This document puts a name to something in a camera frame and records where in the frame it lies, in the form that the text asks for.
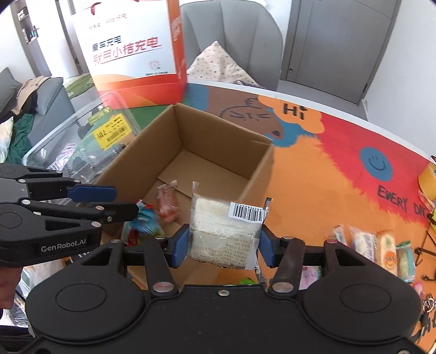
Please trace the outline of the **left hand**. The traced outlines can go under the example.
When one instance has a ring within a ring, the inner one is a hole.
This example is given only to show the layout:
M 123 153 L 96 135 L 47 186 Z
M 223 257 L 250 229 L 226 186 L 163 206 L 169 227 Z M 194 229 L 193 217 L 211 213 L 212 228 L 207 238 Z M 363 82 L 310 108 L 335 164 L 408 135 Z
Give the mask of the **left hand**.
M 0 308 L 11 309 L 15 298 L 15 289 L 19 284 L 22 268 L 0 268 Z

